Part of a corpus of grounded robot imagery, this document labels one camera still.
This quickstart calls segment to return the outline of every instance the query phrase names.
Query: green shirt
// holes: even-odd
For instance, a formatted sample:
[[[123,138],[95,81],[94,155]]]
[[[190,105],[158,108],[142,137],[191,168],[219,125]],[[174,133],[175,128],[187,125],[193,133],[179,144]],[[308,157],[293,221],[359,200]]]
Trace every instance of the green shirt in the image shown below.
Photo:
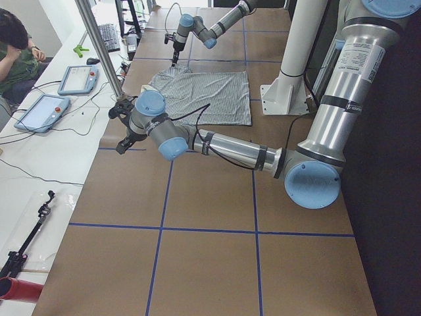
[[[0,60],[6,57],[7,45],[0,42]],[[14,61],[7,77],[0,82],[0,94],[23,80],[32,79],[38,71],[39,63],[28,49],[23,49],[19,58]]]

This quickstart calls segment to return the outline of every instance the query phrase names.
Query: tablet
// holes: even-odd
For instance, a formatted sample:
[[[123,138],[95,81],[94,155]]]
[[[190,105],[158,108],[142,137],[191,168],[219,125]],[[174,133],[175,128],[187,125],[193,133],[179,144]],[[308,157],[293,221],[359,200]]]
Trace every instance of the tablet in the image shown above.
[[[89,94],[97,83],[98,68],[95,65],[68,66],[61,80],[59,95]]]
[[[45,133],[61,118],[69,105],[68,97],[43,94],[14,124],[14,127],[35,133]]]

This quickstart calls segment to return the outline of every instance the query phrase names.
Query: keyboard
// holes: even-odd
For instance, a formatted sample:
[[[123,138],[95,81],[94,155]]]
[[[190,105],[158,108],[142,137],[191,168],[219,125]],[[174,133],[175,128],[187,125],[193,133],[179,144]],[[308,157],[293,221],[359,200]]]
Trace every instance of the keyboard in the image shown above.
[[[98,29],[107,51],[119,51],[120,39],[118,38],[116,26],[114,24],[101,24],[98,25]]]

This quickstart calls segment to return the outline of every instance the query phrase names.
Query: gray striped fabric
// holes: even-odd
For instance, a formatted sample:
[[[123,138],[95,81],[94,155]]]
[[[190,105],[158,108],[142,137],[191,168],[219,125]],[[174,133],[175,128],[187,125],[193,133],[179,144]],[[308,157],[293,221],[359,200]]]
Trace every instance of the gray striped fabric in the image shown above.
[[[251,125],[246,72],[194,74],[188,67],[176,65],[156,74],[149,85],[165,97],[166,112],[171,118],[210,103],[199,124]],[[199,113],[181,121],[195,124]]]

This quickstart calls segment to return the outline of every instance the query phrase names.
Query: white table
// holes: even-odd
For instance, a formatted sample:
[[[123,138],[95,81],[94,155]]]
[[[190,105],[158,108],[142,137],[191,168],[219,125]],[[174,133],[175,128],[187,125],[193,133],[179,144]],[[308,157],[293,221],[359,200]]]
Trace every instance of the white table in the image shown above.
[[[73,31],[41,78],[37,81],[36,86],[46,82],[61,80],[67,66],[84,65],[88,57],[97,57],[89,36],[87,36],[82,45],[85,48],[89,48],[89,51],[84,51],[82,58],[79,58],[73,52],[73,48],[79,43],[83,33],[83,26]],[[125,46],[122,43],[120,45],[122,47],[121,51],[110,54],[114,69],[118,69],[122,61],[127,62],[123,59],[127,58]],[[83,105],[107,82],[101,63],[97,64],[97,66],[99,67],[99,77],[95,89],[87,96],[71,97],[72,104],[66,113]],[[58,84],[54,84],[44,86],[41,89],[44,93],[57,95],[58,87]],[[41,92],[39,90],[32,91],[22,102],[20,109],[29,108],[40,94]],[[109,84],[103,87],[99,95],[94,98],[94,102],[96,102],[98,107],[92,102],[88,102],[77,111],[63,116],[53,127],[59,130],[72,128],[81,134],[85,134],[89,130],[89,126],[98,111],[91,130],[86,136],[77,135],[71,130],[50,130],[46,134],[35,134],[19,142],[3,144],[5,142],[19,140],[28,135],[22,134],[3,138],[21,132],[13,127],[16,120],[11,118],[0,133],[0,137],[2,137],[0,138],[0,148],[4,151],[0,159],[18,166],[34,176],[40,176],[49,180],[83,184],[97,152],[99,140],[107,126],[108,110],[115,103],[115,96]],[[23,112],[17,112],[13,117],[19,118],[22,114]],[[51,215],[47,218],[41,228],[41,232],[28,248],[27,253],[29,255],[32,250],[41,249],[40,247],[45,243],[50,243],[50,247],[60,244],[74,207],[74,205],[71,207],[70,204],[76,203],[82,190],[82,185],[44,182],[31,178],[22,171],[0,161],[0,250],[7,247],[7,240],[16,234],[14,231],[15,225],[22,223],[22,215],[24,213],[33,214],[37,218],[38,209],[44,201],[48,200],[47,192],[49,190],[56,193],[56,199],[50,204],[52,208]],[[69,199],[72,203],[65,205],[63,202]],[[23,241],[30,233],[30,229],[25,232]],[[0,267],[3,266],[6,260],[7,252],[0,253]],[[44,273],[22,272],[18,278],[44,284],[47,275],[47,271]],[[0,316],[31,315],[34,307],[35,304],[32,303],[3,301],[0,305]]]

